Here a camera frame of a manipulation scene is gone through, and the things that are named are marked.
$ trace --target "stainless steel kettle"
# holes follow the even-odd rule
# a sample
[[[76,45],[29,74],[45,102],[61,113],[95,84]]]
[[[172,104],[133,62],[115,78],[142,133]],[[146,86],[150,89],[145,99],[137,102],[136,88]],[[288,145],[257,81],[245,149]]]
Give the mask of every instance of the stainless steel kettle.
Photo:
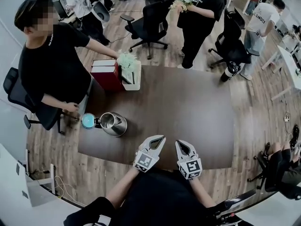
[[[127,130],[126,119],[115,112],[104,113],[100,117],[99,122],[102,129],[114,137],[122,136]]]

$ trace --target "white t-shirt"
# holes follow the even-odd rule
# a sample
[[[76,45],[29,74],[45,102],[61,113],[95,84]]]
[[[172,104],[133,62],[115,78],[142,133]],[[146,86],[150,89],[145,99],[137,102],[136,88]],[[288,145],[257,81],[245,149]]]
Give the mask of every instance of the white t-shirt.
[[[68,6],[74,6],[73,11],[78,18],[88,15],[92,11],[90,0],[66,0]]]
[[[272,4],[260,3],[253,12],[251,21],[247,26],[247,30],[251,32],[261,32],[264,33],[269,21],[273,21],[274,24],[278,22],[280,15],[276,8]]]

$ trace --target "blue lid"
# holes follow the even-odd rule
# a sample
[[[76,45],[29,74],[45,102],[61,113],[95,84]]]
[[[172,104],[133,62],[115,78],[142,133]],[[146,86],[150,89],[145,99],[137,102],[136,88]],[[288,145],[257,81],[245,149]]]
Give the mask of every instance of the blue lid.
[[[93,128],[95,126],[94,124],[94,119],[95,116],[90,114],[90,113],[86,113],[82,116],[81,118],[81,123],[85,128]]]

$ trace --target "black hair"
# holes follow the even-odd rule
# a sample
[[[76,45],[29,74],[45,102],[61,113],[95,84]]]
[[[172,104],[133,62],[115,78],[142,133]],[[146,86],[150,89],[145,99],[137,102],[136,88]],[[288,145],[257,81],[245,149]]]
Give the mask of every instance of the black hair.
[[[43,18],[43,13],[49,12],[49,7],[53,7],[52,0],[25,0],[15,15],[15,26],[24,31],[25,27],[33,27],[39,18]]]
[[[278,9],[284,10],[285,9],[285,3],[282,0],[274,0],[273,4]]]

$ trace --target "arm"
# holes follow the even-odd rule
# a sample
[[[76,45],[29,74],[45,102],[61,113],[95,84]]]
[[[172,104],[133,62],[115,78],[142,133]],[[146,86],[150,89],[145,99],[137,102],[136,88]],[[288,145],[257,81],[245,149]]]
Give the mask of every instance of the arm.
[[[188,11],[198,13],[204,17],[214,18],[214,12],[212,10],[198,8],[194,5],[190,5],[187,7]]]
[[[192,187],[192,190],[194,194],[196,195],[197,199],[201,204],[203,204],[206,208],[214,207],[216,206],[216,203],[213,201],[213,199],[209,196],[209,194],[204,189],[201,182],[198,180],[198,178],[194,178],[189,180],[189,183]]]
[[[132,167],[130,171],[109,191],[106,198],[112,203],[114,208],[119,208],[130,189],[133,180],[139,174],[139,170]]]
[[[265,32],[264,32],[264,33],[261,33],[261,36],[262,36],[262,37],[266,37],[266,36],[272,31],[272,29],[273,29],[274,27],[275,27],[274,22],[271,21],[271,20],[269,20],[268,26],[267,26]]]
[[[115,59],[117,59],[119,57],[119,54],[117,52],[115,52],[114,50],[112,50],[110,48],[105,47],[103,44],[101,44],[100,42],[98,42],[94,39],[90,39],[86,48],[88,48],[96,53],[107,55],[107,56],[115,58]]]
[[[63,110],[67,110],[69,112],[74,112],[77,111],[79,109],[79,105],[76,103],[66,103],[66,102],[62,102],[59,101],[58,99],[55,99],[54,97],[44,94],[43,98],[42,98],[42,102],[44,104],[50,105],[52,107],[56,107],[56,108],[61,108]]]

